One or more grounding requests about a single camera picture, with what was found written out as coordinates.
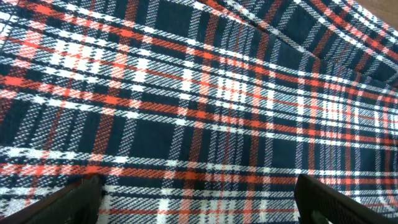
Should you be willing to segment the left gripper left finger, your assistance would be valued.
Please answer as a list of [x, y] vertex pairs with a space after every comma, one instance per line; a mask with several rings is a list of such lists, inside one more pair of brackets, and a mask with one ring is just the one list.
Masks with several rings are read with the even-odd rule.
[[102, 178], [90, 174], [1, 219], [1, 224], [95, 224], [101, 201]]

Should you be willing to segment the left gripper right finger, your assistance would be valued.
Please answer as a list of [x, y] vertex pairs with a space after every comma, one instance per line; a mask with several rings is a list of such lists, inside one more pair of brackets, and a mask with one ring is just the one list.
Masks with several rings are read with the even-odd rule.
[[307, 174], [298, 176], [294, 199], [301, 224], [395, 223]]

